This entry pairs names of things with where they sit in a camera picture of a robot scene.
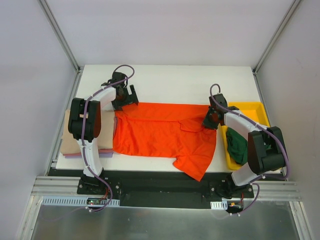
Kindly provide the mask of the orange t shirt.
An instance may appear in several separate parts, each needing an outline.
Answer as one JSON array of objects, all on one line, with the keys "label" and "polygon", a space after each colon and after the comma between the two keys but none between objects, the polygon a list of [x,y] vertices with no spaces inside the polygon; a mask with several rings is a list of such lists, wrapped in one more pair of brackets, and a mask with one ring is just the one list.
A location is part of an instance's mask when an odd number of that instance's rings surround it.
[{"label": "orange t shirt", "polygon": [[217,131],[204,127],[208,106],[142,102],[115,112],[113,150],[122,155],[174,158],[178,170],[200,181],[210,166]]}]

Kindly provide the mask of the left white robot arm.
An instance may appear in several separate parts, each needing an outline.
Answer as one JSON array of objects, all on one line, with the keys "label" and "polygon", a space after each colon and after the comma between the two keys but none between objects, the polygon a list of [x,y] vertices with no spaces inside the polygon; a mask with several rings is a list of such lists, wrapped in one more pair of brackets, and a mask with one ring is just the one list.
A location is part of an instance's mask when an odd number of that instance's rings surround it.
[{"label": "left white robot arm", "polygon": [[114,111],[121,111],[125,106],[139,103],[135,87],[128,85],[132,76],[114,71],[111,79],[95,93],[87,98],[75,97],[71,101],[67,129],[80,147],[84,162],[83,174],[92,178],[88,188],[96,195],[102,194],[106,188],[105,181],[99,178],[103,171],[98,150],[102,109],[111,104]]}]

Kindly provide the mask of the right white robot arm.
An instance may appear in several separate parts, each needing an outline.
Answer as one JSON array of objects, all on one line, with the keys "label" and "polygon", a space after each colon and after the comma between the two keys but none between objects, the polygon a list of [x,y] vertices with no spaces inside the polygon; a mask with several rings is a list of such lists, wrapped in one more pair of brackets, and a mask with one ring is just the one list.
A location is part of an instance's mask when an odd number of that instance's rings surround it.
[{"label": "right white robot arm", "polygon": [[231,173],[226,180],[225,192],[237,197],[243,186],[260,179],[264,174],[286,167],[289,163],[282,131],[268,127],[244,115],[237,107],[228,106],[222,93],[209,97],[210,107],[203,120],[205,128],[216,130],[227,126],[247,141],[247,163]]}]

